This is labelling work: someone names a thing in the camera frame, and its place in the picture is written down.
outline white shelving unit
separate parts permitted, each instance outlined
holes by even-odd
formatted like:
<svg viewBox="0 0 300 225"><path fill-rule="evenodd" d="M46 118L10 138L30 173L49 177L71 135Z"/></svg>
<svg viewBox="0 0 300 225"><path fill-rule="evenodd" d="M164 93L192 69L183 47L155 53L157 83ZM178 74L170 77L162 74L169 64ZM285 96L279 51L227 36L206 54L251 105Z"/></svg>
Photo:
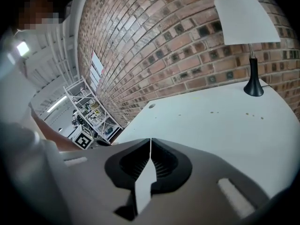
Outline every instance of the white shelving unit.
<svg viewBox="0 0 300 225"><path fill-rule="evenodd" d="M100 103L84 78L64 87L64 90L80 116L104 140L110 142L113 135L122 129Z"/></svg>

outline person's arm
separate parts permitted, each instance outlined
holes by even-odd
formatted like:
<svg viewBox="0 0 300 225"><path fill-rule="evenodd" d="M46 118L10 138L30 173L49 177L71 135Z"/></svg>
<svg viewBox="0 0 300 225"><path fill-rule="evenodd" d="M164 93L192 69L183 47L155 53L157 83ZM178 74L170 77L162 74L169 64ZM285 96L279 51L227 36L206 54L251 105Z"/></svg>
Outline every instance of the person's arm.
<svg viewBox="0 0 300 225"><path fill-rule="evenodd" d="M37 126L41 130L41 132L44 134L45 138L55 142L59 151L81 150L70 139L64 137L63 135L59 134L58 132L54 131L51 127L49 127L47 123L45 123L42 119L40 119L36 115L32 107L31 107L31 115L34 121L36 122Z"/></svg>

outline brick wall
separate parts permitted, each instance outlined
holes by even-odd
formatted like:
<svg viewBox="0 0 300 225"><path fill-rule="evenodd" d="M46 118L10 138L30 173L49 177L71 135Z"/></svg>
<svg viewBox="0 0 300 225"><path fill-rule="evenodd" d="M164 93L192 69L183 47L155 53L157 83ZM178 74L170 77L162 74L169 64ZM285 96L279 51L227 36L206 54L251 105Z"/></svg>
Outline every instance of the brick wall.
<svg viewBox="0 0 300 225"><path fill-rule="evenodd" d="M281 37L254 45L259 75L300 117L299 42L275 1L259 1ZM80 72L94 50L97 95L122 125L150 100L249 77L248 46L224 45L214 0L87 0L78 37Z"/></svg>

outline table lamp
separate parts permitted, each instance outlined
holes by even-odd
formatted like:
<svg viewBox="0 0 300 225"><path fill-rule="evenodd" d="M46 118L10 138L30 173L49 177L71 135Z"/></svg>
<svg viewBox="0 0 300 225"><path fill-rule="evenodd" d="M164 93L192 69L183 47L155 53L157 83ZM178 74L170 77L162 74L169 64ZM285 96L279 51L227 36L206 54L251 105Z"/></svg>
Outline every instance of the table lamp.
<svg viewBox="0 0 300 225"><path fill-rule="evenodd" d="M257 58L251 44L280 42L273 22L258 0L215 0L215 6L222 25L224 44L249 45L251 75L244 92L254 97L263 95Z"/></svg>

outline white table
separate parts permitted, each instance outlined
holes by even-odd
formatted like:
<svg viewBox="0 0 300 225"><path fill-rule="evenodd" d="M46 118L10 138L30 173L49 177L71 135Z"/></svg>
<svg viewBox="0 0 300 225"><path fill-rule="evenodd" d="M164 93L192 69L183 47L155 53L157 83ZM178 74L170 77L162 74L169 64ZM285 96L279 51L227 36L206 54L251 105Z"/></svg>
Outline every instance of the white table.
<svg viewBox="0 0 300 225"><path fill-rule="evenodd" d="M151 101L116 142L160 138L216 154L272 197L297 171L300 123L271 87L252 97L243 91L246 83Z"/></svg>

